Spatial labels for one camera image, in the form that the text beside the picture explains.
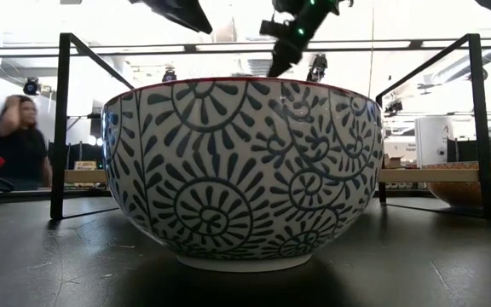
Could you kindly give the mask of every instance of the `black table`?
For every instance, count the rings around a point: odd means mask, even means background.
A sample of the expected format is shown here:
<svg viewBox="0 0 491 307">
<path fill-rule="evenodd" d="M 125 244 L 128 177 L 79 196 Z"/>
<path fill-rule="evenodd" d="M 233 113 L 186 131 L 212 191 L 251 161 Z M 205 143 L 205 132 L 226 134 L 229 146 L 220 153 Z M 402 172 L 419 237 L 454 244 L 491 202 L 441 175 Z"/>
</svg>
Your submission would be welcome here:
<svg viewBox="0 0 491 307">
<path fill-rule="evenodd" d="M 236 275 L 181 266 L 120 211 L 50 223 L 48 210 L 48 201 L 0 205 L 0 307 L 491 306 L 491 222 L 478 218 L 373 202 L 308 264 Z"/>
</svg>

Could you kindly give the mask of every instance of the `ceramic bowl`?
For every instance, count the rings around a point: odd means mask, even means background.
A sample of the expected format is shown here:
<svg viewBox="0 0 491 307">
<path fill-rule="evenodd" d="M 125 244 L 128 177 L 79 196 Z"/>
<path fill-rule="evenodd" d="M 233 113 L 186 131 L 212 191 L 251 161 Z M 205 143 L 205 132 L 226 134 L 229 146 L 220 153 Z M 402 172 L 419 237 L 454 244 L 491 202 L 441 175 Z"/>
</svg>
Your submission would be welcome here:
<svg viewBox="0 0 491 307">
<path fill-rule="evenodd" d="M 440 165 L 426 165 L 426 169 L 463 170 L 477 169 L 478 162 L 452 162 Z M 456 207 L 482 207 L 481 186 L 479 182 L 433 182 L 429 190 L 440 200 Z"/>
<path fill-rule="evenodd" d="M 374 101 L 277 78 L 132 90 L 105 105 L 102 125 L 122 212 L 201 269 L 305 263 L 361 214 L 384 157 Z"/>
</svg>

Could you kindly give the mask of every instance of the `black metal frame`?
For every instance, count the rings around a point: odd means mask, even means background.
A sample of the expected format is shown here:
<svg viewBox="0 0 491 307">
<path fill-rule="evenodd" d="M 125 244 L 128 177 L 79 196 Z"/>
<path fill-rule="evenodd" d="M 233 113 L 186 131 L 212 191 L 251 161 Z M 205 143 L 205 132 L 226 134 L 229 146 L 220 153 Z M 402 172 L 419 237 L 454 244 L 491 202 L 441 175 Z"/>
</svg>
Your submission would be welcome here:
<svg viewBox="0 0 491 307">
<path fill-rule="evenodd" d="M 54 152 L 66 152 L 66 133 L 67 133 L 67 96 L 69 93 L 69 70 L 71 61 L 72 44 L 80 55 L 86 55 L 112 77 L 126 85 L 131 90 L 134 86 L 126 81 L 115 69 L 107 64 L 99 55 L 90 49 L 85 43 L 72 33 L 60 34 L 60 46 L 58 54 L 58 83 L 56 92 L 56 115 L 55 115 L 55 141 Z M 71 217 L 82 217 L 85 215 L 111 211 L 117 208 L 90 211 L 71 216 L 64 216 L 64 184 L 66 175 L 66 155 L 55 154 L 52 161 L 52 195 L 50 198 L 50 218 L 62 220 Z"/>
<path fill-rule="evenodd" d="M 387 203 L 387 192 L 385 182 L 381 182 L 378 185 L 378 197 L 380 198 L 380 204 L 382 206 L 399 206 L 410 209 L 435 211 L 441 213 L 453 213 L 458 215 L 466 215 L 473 217 L 485 217 L 491 218 L 491 157 L 488 135 L 488 118 L 486 112 L 486 97 L 484 93 L 484 77 L 482 72 L 482 46 L 481 37 L 478 34 L 466 34 L 462 38 L 458 39 L 443 51 L 430 58 L 427 62 L 414 69 L 407 76 L 401 80 L 395 82 L 388 89 L 384 90 L 376 96 L 376 102 L 382 107 L 382 99 L 385 95 L 389 94 L 392 90 L 403 85 L 409 79 L 415 77 L 420 72 L 424 71 L 427 67 L 432 66 L 437 61 L 450 54 L 451 52 L 459 49 L 464 44 L 469 43 L 469 59 L 471 62 L 471 86 L 473 91 L 473 112 L 475 117 L 475 129 L 477 133 L 477 147 L 478 147 L 478 177 L 481 184 L 482 195 L 482 209 L 468 209 L 460 210 L 456 208 L 449 209 L 433 209 L 415 206 L 393 205 Z"/>
</svg>

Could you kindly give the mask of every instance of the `person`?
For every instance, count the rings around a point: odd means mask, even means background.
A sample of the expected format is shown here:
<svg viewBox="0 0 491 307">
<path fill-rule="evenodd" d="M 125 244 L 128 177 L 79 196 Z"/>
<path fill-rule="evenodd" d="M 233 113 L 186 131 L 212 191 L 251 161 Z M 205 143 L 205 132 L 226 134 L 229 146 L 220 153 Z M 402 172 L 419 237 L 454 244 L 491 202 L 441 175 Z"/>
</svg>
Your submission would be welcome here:
<svg viewBox="0 0 491 307">
<path fill-rule="evenodd" d="M 0 177 L 14 190 L 51 186 L 52 168 L 47 146 L 37 129 L 37 108 L 30 97 L 10 96 L 0 113 Z"/>
</svg>

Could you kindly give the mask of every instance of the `camera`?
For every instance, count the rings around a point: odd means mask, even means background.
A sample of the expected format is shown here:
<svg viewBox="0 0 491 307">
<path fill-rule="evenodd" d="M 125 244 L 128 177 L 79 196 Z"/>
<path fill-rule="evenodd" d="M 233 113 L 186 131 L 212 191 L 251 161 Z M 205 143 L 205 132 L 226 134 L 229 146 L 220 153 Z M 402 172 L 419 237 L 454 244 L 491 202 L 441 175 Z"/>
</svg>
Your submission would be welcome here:
<svg viewBox="0 0 491 307">
<path fill-rule="evenodd" d="M 29 77 L 24 84 L 24 94 L 28 96 L 37 96 L 39 95 L 39 78 L 37 77 Z"/>
<path fill-rule="evenodd" d="M 327 69 L 327 58 L 325 55 L 316 55 L 310 64 L 310 69 L 308 76 L 306 76 L 306 81 L 310 82 L 321 82 L 323 77 L 325 77 L 325 70 Z"/>
<path fill-rule="evenodd" d="M 166 69 L 166 73 L 162 77 L 162 82 L 176 81 L 177 75 L 173 69 Z"/>
<path fill-rule="evenodd" d="M 387 104 L 384 112 L 388 114 L 386 115 L 386 117 L 393 117 L 396 116 L 400 111 L 402 111 L 402 101 L 400 99 L 396 99 Z"/>
</svg>

